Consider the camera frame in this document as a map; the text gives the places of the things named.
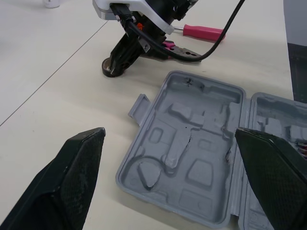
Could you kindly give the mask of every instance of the red screwdriver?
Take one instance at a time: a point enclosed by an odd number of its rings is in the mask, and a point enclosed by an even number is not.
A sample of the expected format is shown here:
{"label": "red screwdriver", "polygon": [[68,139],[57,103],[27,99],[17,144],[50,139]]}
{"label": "red screwdriver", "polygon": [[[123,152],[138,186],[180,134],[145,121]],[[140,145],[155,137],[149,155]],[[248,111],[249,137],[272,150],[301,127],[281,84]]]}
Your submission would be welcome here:
{"label": "red screwdriver", "polygon": [[205,26],[190,26],[185,25],[183,28],[174,27],[176,31],[182,31],[184,36],[191,36],[207,41],[216,41],[221,35],[221,29],[210,28]]}

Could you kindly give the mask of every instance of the gray wall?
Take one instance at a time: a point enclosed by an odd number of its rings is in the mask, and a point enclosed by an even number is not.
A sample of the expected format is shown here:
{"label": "gray wall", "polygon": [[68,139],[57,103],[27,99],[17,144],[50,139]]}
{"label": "gray wall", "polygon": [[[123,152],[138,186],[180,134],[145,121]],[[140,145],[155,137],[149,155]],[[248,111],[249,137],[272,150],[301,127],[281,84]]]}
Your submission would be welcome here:
{"label": "gray wall", "polygon": [[307,46],[307,0],[283,0],[288,43]]}

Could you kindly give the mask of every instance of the gray plastic case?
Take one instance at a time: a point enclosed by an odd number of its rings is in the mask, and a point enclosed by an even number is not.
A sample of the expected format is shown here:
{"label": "gray plastic case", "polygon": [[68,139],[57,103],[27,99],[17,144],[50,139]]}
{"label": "gray plastic case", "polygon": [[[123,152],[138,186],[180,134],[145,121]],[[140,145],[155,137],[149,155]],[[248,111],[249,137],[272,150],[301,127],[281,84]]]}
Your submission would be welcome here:
{"label": "gray plastic case", "polygon": [[153,103],[129,112],[140,125],[118,172],[125,192],[211,228],[231,215],[241,230],[273,230],[251,190],[234,138],[237,127],[307,139],[307,105],[193,74],[167,76]]}

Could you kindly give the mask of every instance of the black power cable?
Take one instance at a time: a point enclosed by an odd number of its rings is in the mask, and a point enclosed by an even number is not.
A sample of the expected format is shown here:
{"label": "black power cable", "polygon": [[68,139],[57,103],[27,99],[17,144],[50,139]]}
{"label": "black power cable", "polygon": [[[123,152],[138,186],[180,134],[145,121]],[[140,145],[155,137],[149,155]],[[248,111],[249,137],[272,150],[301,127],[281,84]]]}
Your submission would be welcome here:
{"label": "black power cable", "polygon": [[216,48],[219,46],[219,44],[221,43],[223,37],[226,35],[231,23],[233,22],[233,20],[235,19],[237,13],[239,12],[241,6],[243,5],[243,3],[245,2],[245,0],[240,0],[238,5],[236,6],[235,10],[233,11],[233,13],[231,14],[224,30],[222,31],[221,35],[219,36],[219,38],[216,40],[216,42],[214,43],[214,45],[211,47],[211,49],[209,49],[209,51],[207,53],[205,53],[204,55],[200,56],[200,57],[183,57],[179,54],[175,54],[174,52],[165,49],[165,47],[163,47],[162,45],[160,45],[159,43],[157,43],[155,40],[153,40],[148,34],[144,33],[143,31],[141,31],[140,29],[138,29],[138,27],[133,23],[133,22],[128,22],[128,27],[134,32],[136,33],[138,36],[140,36],[141,38],[143,38],[146,42],[148,42],[150,44],[150,46],[152,48],[154,48],[155,50],[157,50],[160,53],[163,54],[167,54],[170,57],[180,60],[180,61],[185,61],[185,62],[198,62],[201,60],[204,60],[205,58],[207,58],[208,56],[210,56],[215,50]]}

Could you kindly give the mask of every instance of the white table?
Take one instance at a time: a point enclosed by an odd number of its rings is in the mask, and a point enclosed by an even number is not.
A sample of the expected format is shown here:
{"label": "white table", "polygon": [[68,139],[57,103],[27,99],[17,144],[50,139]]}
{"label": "white table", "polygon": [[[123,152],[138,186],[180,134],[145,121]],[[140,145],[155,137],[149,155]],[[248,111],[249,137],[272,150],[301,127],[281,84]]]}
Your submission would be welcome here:
{"label": "white table", "polygon": [[90,1],[0,0],[0,124],[104,23]]}
{"label": "white table", "polygon": [[[174,25],[222,28],[235,4],[234,0],[199,1]],[[123,34],[118,22],[108,22],[0,126],[0,221],[66,139],[105,127],[99,176],[84,229],[207,229],[117,188],[115,173],[138,130],[127,116],[138,95],[145,93],[152,100],[169,71],[183,70],[240,86],[248,97],[261,91],[292,98],[283,6],[278,0],[247,1],[224,42],[200,65],[140,58],[122,77],[108,79],[102,75],[101,62]],[[178,34],[169,40],[201,54],[212,45]],[[225,229],[235,226],[234,219]]]}

